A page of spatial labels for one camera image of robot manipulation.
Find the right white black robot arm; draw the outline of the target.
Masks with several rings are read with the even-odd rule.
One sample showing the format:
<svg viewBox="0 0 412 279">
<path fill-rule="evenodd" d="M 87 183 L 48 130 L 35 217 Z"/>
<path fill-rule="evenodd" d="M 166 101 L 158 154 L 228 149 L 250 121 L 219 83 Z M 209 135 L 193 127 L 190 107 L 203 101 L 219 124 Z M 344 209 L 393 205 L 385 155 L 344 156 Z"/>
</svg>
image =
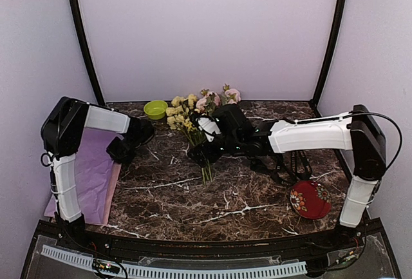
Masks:
<svg viewBox="0 0 412 279">
<path fill-rule="evenodd" d="M 250 159 L 292 151 L 342 149 L 353 153 L 354 170 L 344 201 L 339 227 L 328 236 L 334 249 L 352 241 L 353 229 L 373 192 L 392 163 L 386 159 L 386 138 L 372 113 L 355 105 L 346 113 L 305 120 L 270 120 L 253 126 L 236 104 L 224 105 L 211 116 L 193 113 L 190 120 L 206 135 L 188 156 L 199 166 L 216 162 L 222 155 Z"/>
</svg>

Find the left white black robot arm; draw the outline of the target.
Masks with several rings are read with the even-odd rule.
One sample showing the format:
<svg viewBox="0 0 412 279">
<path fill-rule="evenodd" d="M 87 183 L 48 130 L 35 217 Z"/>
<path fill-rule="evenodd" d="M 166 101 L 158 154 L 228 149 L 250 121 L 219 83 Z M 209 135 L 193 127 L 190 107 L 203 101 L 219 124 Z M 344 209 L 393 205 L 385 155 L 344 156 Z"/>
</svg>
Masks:
<svg viewBox="0 0 412 279">
<path fill-rule="evenodd" d="M 41 128 L 44 144 L 43 157 L 48 161 L 51 192 L 55 198 L 56 221 L 71 226 L 66 241 L 76 250 L 84 251 L 91 245 L 90 235 L 79 226 L 85 224 L 80 210 L 75 184 L 75 159 L 85 129 L 116 133 L 106 152 L 116 163 L 131 161 L 136 149 L 148 143 L 155 134 L 150 121 L 130 117 L 107 107 L 78 99 L 62 97 L 52 109 Z"/>
</svg>

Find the small yellow flower bunch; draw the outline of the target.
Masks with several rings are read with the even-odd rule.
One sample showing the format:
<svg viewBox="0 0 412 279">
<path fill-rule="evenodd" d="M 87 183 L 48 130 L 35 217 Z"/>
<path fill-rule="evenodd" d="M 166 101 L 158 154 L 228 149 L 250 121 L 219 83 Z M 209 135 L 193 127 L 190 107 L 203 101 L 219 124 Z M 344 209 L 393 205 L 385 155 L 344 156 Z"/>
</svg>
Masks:
<svg viewBox="0 0 412 279">
<path fill-rule="evenodd" d="M 184 134 L 189 141 L 189 150 L 187 155 L 200 167 L 203 184 L 213 180 L 211 163 L 207 158 L 204 142 L 207 142 L 207 136 L 193 123 L 192 114 L 178 117 L 178 129 Z"/>
</svg>

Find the pale yellow flower stem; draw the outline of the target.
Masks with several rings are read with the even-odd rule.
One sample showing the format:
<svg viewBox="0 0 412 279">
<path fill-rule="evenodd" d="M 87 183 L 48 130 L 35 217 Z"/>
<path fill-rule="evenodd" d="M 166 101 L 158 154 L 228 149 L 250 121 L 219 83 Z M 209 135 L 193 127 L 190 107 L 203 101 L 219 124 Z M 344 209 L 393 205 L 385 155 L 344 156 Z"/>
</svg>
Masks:
<svg viewBox="0 0 412 279">
<path fill-rule="evenodd" d="M 196 130 L 190 116 L 196 107 L 197 101 L 198 98 L 194 94 L 189 94 L 187 97 L 176 96 L 171 101 L 171 107 L 166 109 L 166 116 L 167 124 L 172 130 L 186 132 Z"/>
</svg>

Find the pink purple wrapping paper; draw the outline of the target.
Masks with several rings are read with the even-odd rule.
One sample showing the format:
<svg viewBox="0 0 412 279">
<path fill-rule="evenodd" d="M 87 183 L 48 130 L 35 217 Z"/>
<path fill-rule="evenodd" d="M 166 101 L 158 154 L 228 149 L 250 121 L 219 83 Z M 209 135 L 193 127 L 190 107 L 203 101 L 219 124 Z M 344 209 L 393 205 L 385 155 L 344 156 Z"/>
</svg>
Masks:
<svg viewBox="0 0 412 279">
<path fill-rule="evenodd" d="M 85 129 L 75 160 L 75 181 L 79 206 L 87 224 L 108 224 L 113 195 L 121 165 L 106 148 L 117 134 Z"/>
</svg>

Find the pink rose stem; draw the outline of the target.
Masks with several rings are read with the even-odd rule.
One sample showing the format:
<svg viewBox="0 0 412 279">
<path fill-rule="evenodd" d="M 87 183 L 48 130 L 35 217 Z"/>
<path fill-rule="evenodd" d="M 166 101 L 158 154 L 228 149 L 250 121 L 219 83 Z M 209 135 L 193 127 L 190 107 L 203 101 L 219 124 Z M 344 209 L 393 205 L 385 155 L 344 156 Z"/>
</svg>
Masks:
<svg viewBox="0 0 412 279">
<path fill-rule="evenodd" d="M 202 98 L 197 101 L 195 111 L 205 115 L 212 115 L 215 109 L 221 105 L 220 95 L 209 89 L 202 89 L 200 93 Z"/>
</svg>

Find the pink carnation stem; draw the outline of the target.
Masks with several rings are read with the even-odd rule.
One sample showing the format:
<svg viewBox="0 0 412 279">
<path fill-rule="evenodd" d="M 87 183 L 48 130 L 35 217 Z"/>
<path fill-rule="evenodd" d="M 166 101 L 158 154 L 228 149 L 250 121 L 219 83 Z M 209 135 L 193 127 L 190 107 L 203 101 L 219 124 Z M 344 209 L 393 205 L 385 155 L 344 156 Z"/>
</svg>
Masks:
<svg viewBox="0 0 412 279">
<path fill-rule="evenodd" d="M 237 104 L 241 101 L 241 94 L 237 89 L 231 88 L 229 84 L 225 84 L 221 101 L 222 105 Z"/>
</svg>

